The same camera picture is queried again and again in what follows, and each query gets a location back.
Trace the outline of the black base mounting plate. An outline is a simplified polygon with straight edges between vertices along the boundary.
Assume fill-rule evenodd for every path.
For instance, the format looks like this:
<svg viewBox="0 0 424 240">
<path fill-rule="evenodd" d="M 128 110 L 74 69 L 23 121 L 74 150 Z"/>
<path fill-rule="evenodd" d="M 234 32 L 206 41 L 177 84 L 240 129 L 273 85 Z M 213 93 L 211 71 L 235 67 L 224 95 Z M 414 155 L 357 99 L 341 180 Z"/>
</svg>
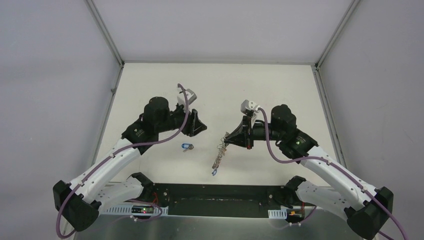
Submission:
<svg viewBox="0 0 424 240">
<path fill-rule="evenodd" d="M 152 183 L 135 200 L 155 203 L 171 216 L 196 217 L 267 218 L 284 202 L 303 206 L 278 185 Z"/>
</svg>

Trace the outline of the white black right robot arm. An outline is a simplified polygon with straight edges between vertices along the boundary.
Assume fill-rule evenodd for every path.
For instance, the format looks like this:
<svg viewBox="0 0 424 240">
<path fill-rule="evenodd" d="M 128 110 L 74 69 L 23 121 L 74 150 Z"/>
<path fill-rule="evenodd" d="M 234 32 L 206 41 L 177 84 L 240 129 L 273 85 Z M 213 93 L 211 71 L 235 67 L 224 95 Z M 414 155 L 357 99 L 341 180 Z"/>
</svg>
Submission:
<svg viewBox="0 0 424 240">
<path fill-rule="evenodd" d="M 285 105 L 275 106 L 262 120 L 263 108 L 251 101 L 241 105 L 240 125 L 224 138 L 226 145 L 251 149 L 256 141 L 265 141 L 286 157 L 285 164 L 296 163 L 317 174 L 327 186 L 317 186 L 301 176 L 292 177 L 281 190 L 278 203 L 287 208 L 305 203 L 320 207 L 346 221 L 350 229 L 365 240 L 373 239 L 391 217 L 394 194 L 377 188 L 355 176 L 308 134 L 297 127 L 297 118 Z"/>
</svg>

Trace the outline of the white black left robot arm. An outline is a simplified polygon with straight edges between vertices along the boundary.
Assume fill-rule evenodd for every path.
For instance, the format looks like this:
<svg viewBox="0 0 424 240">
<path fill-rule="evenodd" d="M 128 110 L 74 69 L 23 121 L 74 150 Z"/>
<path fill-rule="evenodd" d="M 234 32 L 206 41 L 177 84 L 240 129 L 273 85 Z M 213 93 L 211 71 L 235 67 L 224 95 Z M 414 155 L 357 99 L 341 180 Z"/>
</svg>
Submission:
<svg viewBox="0 0 424 240">
<path fill-rule="evenodd" d="M 135 198 L 143 203 L 152 198 L 153 189 L 142 179 L 141 173 L 134 173 L 114 186 L 106 185 L 151 146 L 166 143 L 179 133 L 194 137 L 207 129 L 198 111 L 189 108 L 197 99 L 196 94 L 190 92 L 184 97 L 181 92 L 177 99 L 176 108 L 171 111 L 166 98 L 151 98 L 139 118 L 126 128 L 99 162 L 70 182 L 60 180 L 53 186 L 58 211 L 55 227 L 61 239 L 66 238 L 60 230 L 62 218 L 75 232 L 82 232 L 111 207 Z"/>
</svg>

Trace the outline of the metal disc with keyrings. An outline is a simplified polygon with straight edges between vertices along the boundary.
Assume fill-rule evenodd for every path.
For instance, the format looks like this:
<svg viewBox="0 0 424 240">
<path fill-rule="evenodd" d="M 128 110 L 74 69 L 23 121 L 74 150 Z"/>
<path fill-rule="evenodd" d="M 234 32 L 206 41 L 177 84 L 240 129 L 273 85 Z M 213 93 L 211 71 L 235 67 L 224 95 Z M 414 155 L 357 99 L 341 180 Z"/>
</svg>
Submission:
<svg viewBox="0 0 424 240">
<path fill-rule="evenodd" d="M 228 143 L 225 143 L 226 138 L 230 135 L 229 132 L 226 132 L 224 136 L 221 138 L 221 143 L 217 146 L 218 152 L 217 156 L 214 160 L 214 163 L 212 165 L 212 169 L 219 168 L 221 161 L 227 151 Z"/>
</svg>

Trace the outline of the dark blue tag key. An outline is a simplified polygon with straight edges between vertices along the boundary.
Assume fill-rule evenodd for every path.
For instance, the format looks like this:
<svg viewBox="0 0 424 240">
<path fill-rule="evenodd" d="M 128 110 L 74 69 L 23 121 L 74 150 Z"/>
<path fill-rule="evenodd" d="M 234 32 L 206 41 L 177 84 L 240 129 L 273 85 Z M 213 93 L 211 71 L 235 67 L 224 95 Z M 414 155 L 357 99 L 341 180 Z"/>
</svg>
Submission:
<svg viewBox="0 0 424 240">
<path fill-rule="evenodd" d="M 191 144 L 191 143 L 183 143 L 181 145 L 181 147 L 182 147 L 184 153 L 189 151 L 189 150 L 193 150 L 195 148 L 194 145 Z"/>
</svg>

